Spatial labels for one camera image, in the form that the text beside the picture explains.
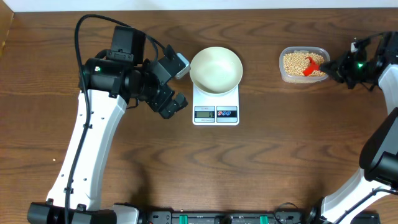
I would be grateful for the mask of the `red plastic measuring scoop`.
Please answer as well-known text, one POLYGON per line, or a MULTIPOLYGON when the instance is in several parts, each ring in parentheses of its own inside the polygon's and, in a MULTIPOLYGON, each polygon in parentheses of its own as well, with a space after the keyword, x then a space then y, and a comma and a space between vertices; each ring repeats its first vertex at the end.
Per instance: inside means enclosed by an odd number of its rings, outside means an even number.
POLYGON ((311 75, 314 71, 318 71, 320 68, 320 65, 317 64, 314 59, 311 57, 307 57, 307 59, 309 60, 309 64, 308 67, 303 71, 305 77, 311 75))

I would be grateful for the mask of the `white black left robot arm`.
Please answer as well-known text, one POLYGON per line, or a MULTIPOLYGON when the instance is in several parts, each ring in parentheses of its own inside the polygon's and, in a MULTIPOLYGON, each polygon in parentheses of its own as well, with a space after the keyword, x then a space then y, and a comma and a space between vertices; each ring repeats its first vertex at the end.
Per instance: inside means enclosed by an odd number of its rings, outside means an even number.
POLYGON ((144 223, 135 207, 117 203, 101 208, 104 169, 116 128, 129 102, 145 102, 164 119, 187 106, 168 82, 182 78, 189 61, 171 46, 163 57, 144 58, 148 36, 117 26, 109 49, 82 66, 78 114, 60 173, 45 202, 31 203, 30 223, 144 223))

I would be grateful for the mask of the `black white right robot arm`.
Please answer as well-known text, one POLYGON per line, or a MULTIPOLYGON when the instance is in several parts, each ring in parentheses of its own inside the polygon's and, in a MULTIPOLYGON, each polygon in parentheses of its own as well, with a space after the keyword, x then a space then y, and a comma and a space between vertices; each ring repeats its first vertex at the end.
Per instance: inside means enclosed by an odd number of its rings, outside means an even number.
POLYGON ((320 200, 307 216, 307 223, 351 223, 372 203, 397 194, 397 32, 378 33, 380 42, 372 59, 366 47, 375 36, 355 40, 336 60, 320 64, 319 70, 352 89, 370 84, 382 90, 387 118, 366 141, 359 169, 336 192, 320 200))

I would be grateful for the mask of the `white digital kitchen scale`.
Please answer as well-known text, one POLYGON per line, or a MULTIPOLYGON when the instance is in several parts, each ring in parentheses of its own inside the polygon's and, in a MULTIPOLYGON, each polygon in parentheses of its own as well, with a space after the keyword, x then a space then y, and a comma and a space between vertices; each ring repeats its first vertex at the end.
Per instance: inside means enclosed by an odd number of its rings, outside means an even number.
POLYGON ((192 123, 197 126, 237 126, 239 120, 239 88, 222 94, 202 91, 193 85, 192 123))

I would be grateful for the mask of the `cream round bowl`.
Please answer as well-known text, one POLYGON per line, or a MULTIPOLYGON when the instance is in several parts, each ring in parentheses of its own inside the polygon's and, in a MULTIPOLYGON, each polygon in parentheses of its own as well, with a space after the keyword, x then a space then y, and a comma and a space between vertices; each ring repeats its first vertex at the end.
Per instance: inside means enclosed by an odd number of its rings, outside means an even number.
POLYGON ((243 64, 230 49, 208 47, 197 53, 190 64, 190 78, 200 90, 224 94, 237 87, 243 78, 243 64))

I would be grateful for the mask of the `clear container of soybeans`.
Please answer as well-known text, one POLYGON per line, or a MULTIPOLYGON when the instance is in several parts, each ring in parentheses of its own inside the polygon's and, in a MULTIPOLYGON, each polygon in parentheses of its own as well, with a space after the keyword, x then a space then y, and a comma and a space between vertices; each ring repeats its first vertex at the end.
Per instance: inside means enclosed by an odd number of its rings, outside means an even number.
POLYGON ((279 68, 283 81, 288 83, 316 83, 328 78, 328 75, 321 71, 314 71, 305 77, 303 71, 308 67, 311 57, 321 65, 330 61, 328 52, 319 47, 287 47, 279 57, 279 68))

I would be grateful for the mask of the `wooden side panel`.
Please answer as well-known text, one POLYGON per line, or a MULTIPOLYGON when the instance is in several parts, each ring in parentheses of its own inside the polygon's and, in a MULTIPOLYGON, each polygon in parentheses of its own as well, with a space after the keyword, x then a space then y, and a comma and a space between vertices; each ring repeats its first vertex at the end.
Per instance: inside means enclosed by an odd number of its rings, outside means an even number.
POLYGON ((9 35, 9 29, 14 19, 14 12, 1 0, 0 3, 0 54, 3 55, 4 46, 9 35))

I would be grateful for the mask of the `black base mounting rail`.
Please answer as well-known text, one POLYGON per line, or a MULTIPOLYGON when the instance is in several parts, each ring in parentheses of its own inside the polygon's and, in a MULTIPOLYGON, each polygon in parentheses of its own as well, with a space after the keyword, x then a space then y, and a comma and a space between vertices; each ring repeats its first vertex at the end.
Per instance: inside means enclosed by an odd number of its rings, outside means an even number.
POLYGON ((275 224, 305 223, 301 212, 275 213, 172 213, 153 211, 139 215, 138 224, 275 224))

